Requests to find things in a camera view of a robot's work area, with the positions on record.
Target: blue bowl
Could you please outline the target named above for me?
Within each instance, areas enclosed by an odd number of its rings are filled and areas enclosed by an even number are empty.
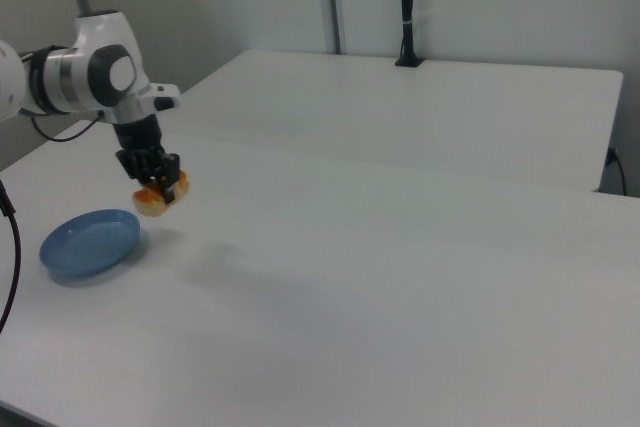
[[[140,221],[124,210],[97,210],[65,222],[40,247],[40,260],[53,274],[81,277],[124,259],[138,243]]]

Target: table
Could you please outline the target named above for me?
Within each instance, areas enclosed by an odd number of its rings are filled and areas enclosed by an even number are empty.
[[[249,51],[165,114],[184,135],[590,191],[621,82],[602,70]]]
[[[192,190],[90,281],[55,283],[37,252],[70,217],[132,208],[113,130],[2,173],[25,253],[4,403],[69,427],[637,423],[634,199],[162,124]]]

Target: black pole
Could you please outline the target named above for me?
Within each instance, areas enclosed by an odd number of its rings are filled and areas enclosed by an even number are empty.
[[[413,51],[413,20],[411,11],[413,0],[402,0],[402,47],[400,58],[396,61],[399,67],[417,67],[422,63]]]

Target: food item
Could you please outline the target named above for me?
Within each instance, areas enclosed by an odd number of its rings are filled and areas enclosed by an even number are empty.
[[[154,181],[145,184],[141,190],[138,190],[133,194],[133,203],[140,214],[147,215],[149,217],[157,217],[170,206],[182,199],[188,191],[189,179],[187,179],[187,174],[180,171],[180,180],[178,180],[178,182],[173,186],[173,195],[175,196],[175,200],[173,202],[168,205],[164,203],[162,192],[160,191],[158,184]]]

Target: cable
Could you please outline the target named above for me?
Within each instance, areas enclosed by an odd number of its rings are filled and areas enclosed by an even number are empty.
[[[627,196],[627,179],[624,176],[624,169],[622,168],[622,162],[620,161],[620,157],[618,156],[618,149],[614,147],[609,147],[607,149],[607,156],[604,160],[604,166],[608,167],[612,163],[618,164],[618,170],[620,170],[620,178],[622,179],[622,195]]]
[[[0,317],[0,333],[4,329],[4,325],[7,323],[9,313],[11,312],[11,306],[13,305],[13,299],[16,296],[18,290],[18,279],[20,278],[20,264],[22,263],[22,248],[20,242],[20,231],[18,230],[18,223],[16,222],[15,213],[16,209],[11,205],[11,200],[7,195],[4,185],[0,180],[0,212],[2,215],[9,218],[11,223],[11,230],[13,232],[13,242],[15,245],[15,260],[13,265],[13,278],[11,280],[11,287],[9,288],[9,297],[7,303],[4,306],[2,317]]]
[[[102,118],[102,115],[98,115],[98,117],[93,119],[91,121],[91,123],[89,125],[87,125],[84,129],[82,129],[80,132],[78,132],[75,135],[72,135],[71,137],[67,137],[66,139],[56,139],[55,137],[51,137],[51,136],[45,134],[40,129],[40,127],[38,126],[38,123],[36,122],[36,118],[35,117],[31,117],[31,124],[33,125],[33,128],[36,129],[36,132],[38,132],[42,137],[44,137],[47,140],[50,140],[51,142],[69,142],[70,140],[74,140],[74,139],[77,139],[78,137],[80,137],[87,130],[89,130],[91,127],[93,127],[96,124],[96,122],[98,122],[101,118]]]
[[[618,164],[618,169],[620,169],[620,177],[622,178],[622,195],[627,196],[627,181],[624,178],[624,169],[622,168],[622,162],[620,162],[620,157],[616,155],[616,162]]]
[[[13,264],[13,278],[11,279],[11,287],[9,289],[9,297],[7,303],[4,306],[2,317],[0,318],[0,333],[4,329],[4,324],[7,323],[9,313],[11,312],[11,306],[13,305],[13,299],[16,296],[18,290],[18,279],[20,278],[20,264],[22,263],[22,250],[20,247],[20,231],[18,230],[18,223],[13,214],[8,215],[9,222],[11,222],[11,230],[13,231],[13,242],[15,245],[15,261]]]

